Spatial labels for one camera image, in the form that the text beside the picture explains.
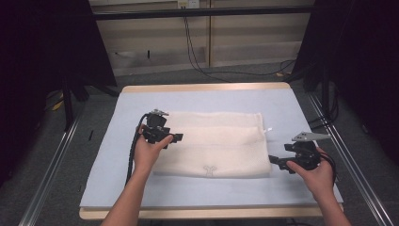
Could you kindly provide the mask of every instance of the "towel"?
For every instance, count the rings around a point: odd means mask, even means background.
[[[162,150],[155,173],[247,178],[271,171],[260,113],[168,113],[165,126],[184,136]]]

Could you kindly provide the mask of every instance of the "gray carpet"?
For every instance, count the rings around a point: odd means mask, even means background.
[[[264,73],[279,69],[279,64],[245,65],[225,67],[218,70]],[[275,75],[244,75],[237,73],[208,74],[229,82],[268,82],[280,81]],[[149,84],[190,84],[219,83],[216,80],[194,70],[168,73],[140,74],[117,77],[121,90],[128,85]],[[317,118],[309,101],[308,95],[301,86],[302,81],[291,84],[297,100],[308,120]],[[117,102],[117,98],[107,96],[96,89],[88,88],[91,96],[84,104],[82,119],[75,131],[72,142],[65,153],[56,179],[50,193],[42,206],[36,225],[99,225],[100,221],[87,221],[79,218],[79,202],[85,189],[85,184],[96,157],[107,125]],[[399,224],[399,169],[382,152],[373,137],[361,129],[361,121],[340,99],[340,115],[334,122],[345,144],[356,159],[360,169],[369,181],[375,193],[383,201],[394,223]],[[81,103],[75,103],[75,109]],[[11,180],[0,188],[0,225],[18,225],[24,210],[29,204],[40,180],[47,170],[52,155],[61,140],[64,127],[64,111],[47,111],[35,134],[28,155],[23,159]],[[314,132],[325,133],[323,128]],[[329,140],[319,141],[319,145],[331,153],[338,164],[340,189],[344,204],[343,208],[353,225],[377,225],[367,203],[360,195],[351,175],[348,173],[334,145]],[[297,218],[297,222],[307,222],[312,225],[323,225],[321,218]],[[180,221],[149,221],[142,220],[143,225],[285,225],[290,219],[256,219],[256,220],[180,220]]]

